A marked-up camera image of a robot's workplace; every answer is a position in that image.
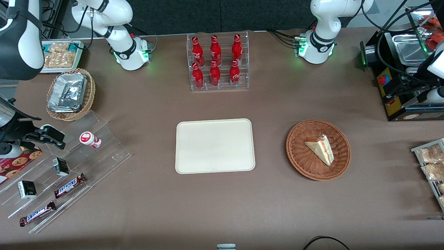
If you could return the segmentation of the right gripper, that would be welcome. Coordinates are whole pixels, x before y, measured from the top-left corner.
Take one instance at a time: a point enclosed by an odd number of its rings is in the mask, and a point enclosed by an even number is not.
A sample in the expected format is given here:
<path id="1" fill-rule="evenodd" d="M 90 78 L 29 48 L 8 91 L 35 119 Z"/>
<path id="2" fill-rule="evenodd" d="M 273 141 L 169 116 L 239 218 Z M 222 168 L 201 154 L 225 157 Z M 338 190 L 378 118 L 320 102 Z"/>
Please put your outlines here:
<path id="1" fill-rule="evenodd" d="M 65 149 L 65 133 L 52 125 L 43 125 L 40 134 L 35 133 L 38 128 L 33 125 L 33 119 L 18 116 L 1 117 L 1 158 L 17 158 L 21 155 L 21 148 L 28 151 L 36 149 L 35 143 L 52 144 L 58 149 Z"/>

